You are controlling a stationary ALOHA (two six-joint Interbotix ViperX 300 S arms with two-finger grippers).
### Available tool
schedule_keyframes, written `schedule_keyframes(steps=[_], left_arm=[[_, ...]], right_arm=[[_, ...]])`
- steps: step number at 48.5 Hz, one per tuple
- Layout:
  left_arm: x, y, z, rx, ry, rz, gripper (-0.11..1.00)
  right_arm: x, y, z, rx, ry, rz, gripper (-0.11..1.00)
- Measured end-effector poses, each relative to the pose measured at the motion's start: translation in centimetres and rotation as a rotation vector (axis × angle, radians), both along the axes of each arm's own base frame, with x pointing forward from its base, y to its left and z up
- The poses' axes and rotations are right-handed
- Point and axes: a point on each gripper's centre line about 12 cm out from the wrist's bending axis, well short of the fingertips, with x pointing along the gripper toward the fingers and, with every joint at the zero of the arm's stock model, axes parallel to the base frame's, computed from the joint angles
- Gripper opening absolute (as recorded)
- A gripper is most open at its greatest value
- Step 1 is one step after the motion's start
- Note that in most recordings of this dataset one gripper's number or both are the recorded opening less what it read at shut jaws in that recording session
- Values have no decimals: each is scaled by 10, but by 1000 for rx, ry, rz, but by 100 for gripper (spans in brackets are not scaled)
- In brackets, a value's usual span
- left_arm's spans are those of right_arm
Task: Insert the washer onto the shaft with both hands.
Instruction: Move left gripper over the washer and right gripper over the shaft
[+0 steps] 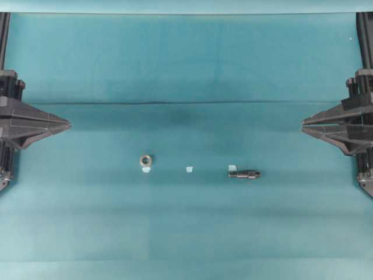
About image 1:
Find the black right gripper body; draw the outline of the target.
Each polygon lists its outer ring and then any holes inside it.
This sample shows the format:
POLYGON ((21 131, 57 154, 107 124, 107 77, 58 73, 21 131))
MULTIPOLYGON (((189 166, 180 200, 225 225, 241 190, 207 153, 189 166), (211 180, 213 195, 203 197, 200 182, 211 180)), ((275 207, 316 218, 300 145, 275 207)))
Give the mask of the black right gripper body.
POLYGON ((360 144, 357 180, 363 190, 372 189, 372 69, 360 69, 349 86, 350 98, 360 115, 351 121, 352 139, 360 144))

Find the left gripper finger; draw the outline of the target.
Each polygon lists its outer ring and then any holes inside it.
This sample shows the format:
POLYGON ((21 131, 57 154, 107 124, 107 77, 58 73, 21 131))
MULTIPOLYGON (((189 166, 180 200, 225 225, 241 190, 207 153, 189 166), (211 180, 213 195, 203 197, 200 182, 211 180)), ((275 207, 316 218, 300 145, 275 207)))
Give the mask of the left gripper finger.
POLYGON ((57 125, 43 129, 11 128, 1 131, 1 140, 16 150, 27 149, 31 144, 70 129, 70 125, 57 125))
POLYGON ((71 126, 68 120, 39 110, 19 100, 1 100, 1 117, 27 121, 44 121, 53 124, 71 126))

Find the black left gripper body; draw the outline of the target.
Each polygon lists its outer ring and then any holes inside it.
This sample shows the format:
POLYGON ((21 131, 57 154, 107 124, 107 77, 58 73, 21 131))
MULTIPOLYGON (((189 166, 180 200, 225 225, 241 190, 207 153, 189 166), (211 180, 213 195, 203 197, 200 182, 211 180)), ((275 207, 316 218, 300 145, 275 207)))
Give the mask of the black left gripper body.
MULTIPOLYGON (((17 78, 15 71, 1 71, 1 97, 22 100, 26 84, 17 78)), ((1 140, 1 187, 7 187, 13 179, 15 150, 1 140)))

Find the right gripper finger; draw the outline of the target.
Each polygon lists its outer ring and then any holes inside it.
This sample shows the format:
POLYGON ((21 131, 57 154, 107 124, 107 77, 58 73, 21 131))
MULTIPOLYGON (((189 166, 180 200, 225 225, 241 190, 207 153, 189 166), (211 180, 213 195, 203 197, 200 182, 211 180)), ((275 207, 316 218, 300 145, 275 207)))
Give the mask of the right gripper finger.
POLYGON ((331 124, 369 125, 364 117, 372 114, 372 99, 370 97, 351 97, 344 99, 337 106, 321 111, 302 121, 303 127, 331 124))
POLYGON ((372 147, 372 127, 302 127, 302 132, 337 146, 346 156, 372 147))

